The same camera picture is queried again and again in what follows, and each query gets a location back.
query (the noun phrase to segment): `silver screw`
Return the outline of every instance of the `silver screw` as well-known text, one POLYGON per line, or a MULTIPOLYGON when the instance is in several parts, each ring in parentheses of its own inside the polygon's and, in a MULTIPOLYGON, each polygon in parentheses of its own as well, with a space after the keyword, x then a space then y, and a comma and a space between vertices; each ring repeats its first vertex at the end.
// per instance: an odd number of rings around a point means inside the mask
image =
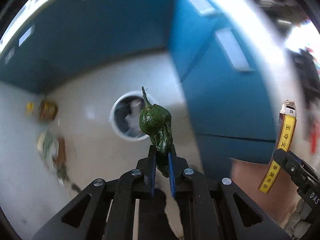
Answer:
POLYGON ((192 175, 193 173, 195 173, 195 171, 193 169, 186 168, 184 170, 184 174, 186 174, 186 175, 192 175))
POLYGON ((101 186, 103 185, 103 179, 96 179, 94 182, 93 182, 93 185, 95 186, 101 186))
POLYGON ((224 185, 230 185, 230 184, 232 183, 232 180, 229 179, 229 178, 223 178, 223 179, 222 179, 222 183, 223 183, 224 185))
POLYGON ((133 176, 138 176, 138 175, 141 174, 141 171, 140 171, 139 169, 134 169, 134 170, 131 171, 131 174, 132 174, 133 176))

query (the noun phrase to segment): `triangular cutout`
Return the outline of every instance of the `triangular cutout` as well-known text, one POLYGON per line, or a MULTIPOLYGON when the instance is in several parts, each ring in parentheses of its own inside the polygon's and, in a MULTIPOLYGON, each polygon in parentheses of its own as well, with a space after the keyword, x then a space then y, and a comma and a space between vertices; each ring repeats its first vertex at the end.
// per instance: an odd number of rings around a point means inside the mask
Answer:
POLYGON ((85 195, 85 197, 80 200, 80 202, 76 206, 74 206, 68 213, 66 213, 62 217, 62 222, 74 228, 78 228, 88 207, 90 199, 91 195, 85 195))
POLYGON ((233 194, 233 199, 245 227, 248 228, 262 222, 262 216, 257 214, 237 193, 233 194))

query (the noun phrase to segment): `brown surface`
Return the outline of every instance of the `brown surface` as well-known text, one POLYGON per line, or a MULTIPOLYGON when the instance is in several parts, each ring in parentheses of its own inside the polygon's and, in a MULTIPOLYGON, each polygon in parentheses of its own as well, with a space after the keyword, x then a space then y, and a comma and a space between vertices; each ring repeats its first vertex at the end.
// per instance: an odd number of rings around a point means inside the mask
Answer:
POLYGON ((297 186, 291 181, 289 174, 281 170, 276 182, 268 194, 258 190, 263 179, 267 164, 243 162, 232 159, 231 179, 252 198, 265 213, 278 224, 295 210, 297 204, 297 186))
POLYGON ((58 150, 58 157, 54 160, 57 166, 61 166, 63 163, 67 161, 66 158, 66 146, 63 137, 58 137, 59 142, 59 150, 58 150))

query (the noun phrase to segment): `pepper stem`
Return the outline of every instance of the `pepper stem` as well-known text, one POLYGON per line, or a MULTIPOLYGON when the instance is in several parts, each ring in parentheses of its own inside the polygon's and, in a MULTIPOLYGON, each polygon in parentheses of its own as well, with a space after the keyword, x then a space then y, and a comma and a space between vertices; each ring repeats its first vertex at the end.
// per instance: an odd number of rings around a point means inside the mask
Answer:
POLYGON ((151 108, 152 105, 150 104, 150 102, 149 102, 148 99, 147 99, 147 94, 146 94, 146 92, 144 91, 144 87, 142 87, 142 95, 143 95, 143 100, 144 100, 144 107, 145 107, 145 108, 151 108))

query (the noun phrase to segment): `green pepper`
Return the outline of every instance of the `green pepper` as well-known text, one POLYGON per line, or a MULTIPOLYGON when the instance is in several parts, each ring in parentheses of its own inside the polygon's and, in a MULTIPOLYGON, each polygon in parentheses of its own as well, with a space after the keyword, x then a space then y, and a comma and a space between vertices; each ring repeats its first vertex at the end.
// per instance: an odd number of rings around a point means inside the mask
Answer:
POLYGON ((143 87, 142 94, 145 106, 140 113, 140 129, 150 136, 151 143, 156 147, 156 166, 168 178, 168 154, 173 144, 171 114, 162 106, 151 105, 143 87))

